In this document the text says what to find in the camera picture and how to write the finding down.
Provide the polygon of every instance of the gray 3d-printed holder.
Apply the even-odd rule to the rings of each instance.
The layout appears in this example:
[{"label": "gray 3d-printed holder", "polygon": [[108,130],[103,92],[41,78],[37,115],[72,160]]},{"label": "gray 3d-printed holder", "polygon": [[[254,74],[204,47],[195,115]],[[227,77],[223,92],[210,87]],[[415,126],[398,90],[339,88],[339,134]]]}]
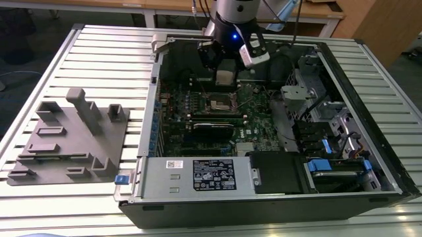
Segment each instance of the gray 3d-printed holder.
[{"label": "gray 3d-printed holder", "polygon": [[65,99],[75,108],[43,102],[36,110],[40,120],[8,175],[12,186],[113,181],[129,110],[97,108],[80,88]]}]

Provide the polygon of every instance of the wooden cabinet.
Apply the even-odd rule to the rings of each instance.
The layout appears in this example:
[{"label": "wooden cabinet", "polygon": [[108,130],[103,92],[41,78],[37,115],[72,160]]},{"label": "wooden cabinet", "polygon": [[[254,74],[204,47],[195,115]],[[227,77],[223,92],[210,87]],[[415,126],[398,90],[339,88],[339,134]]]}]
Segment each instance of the wooden cabinet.
[{"label": "wooden cabinet", "polygon": [[422,0],[336,0],[347,15],[334,38],[362,39],[388,67],[422,30]]}]

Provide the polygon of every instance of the white sticker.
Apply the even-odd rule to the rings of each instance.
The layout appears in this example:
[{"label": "white sticker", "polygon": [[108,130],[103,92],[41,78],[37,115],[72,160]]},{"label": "white sticker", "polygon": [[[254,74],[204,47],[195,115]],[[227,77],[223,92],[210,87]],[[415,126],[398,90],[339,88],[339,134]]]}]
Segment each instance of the white sticker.
[{"label": "white sticker", "polygon": [[181,160],[168,160],[165,168],[167,169],[181,169],[183,168],[183,161]]},{"label": "white sticker", "polygon": [[251,46],[254,47],[254,48],[256,48],[256,47],[259,47],[259,41],[258,40],[255,40],[255,41],[251,41]]},{"label": "white sticker", "polygon": [[133,7],[141,7],[140,4],[128,4],[128,3],[124,3],[123,6],[133,6]]}]

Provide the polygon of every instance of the power supply label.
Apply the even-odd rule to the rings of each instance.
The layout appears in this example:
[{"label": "power supply label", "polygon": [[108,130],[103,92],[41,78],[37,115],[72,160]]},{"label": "power supply label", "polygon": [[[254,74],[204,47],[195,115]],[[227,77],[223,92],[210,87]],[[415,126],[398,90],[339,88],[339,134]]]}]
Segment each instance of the power supply label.
[{"label": "power supply label", "polygon": [[193,160],[193,189],[196,191],[236,190],[232,159]]}]

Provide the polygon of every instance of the aluminum extrusion table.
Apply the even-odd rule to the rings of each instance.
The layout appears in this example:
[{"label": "aluminum extrusion table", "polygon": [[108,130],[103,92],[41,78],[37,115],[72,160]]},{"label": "aluminum extrusion table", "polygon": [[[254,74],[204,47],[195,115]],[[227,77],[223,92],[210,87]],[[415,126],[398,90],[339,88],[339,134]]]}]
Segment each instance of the aluminum extrusion table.
[{"label": "aluminum extrusion table", "polygon": [[[113,183],[17,187],[5,183],[8,171],[37,123],[35,109],[40,101],[57,101],[61,106],[68,106],[64,97],[69,87],[84,88],[87,99],[93,100],[99,107],[121,104],[131,109],[119,168],[135,167],[153,62],[151,40],[157,32],[199,34],[199,31],[89,25],[79,25],[71,31],[0,142],[0,236],[33,233],[64,236],[214,236],[219,232],[220,236],[276,237],[288,232],[290,237],[415,237],[422,233],[421,198],[391,208],[371,210],[344,221],[140,230],[117,208]],[[264,37],[290,39],[274,35]],[[327,43],[409,174],[422,187],[422,114],[368,48],[348,39],[298,39]],[[128,195],[129,188],[121,186],[117,193]]]}]

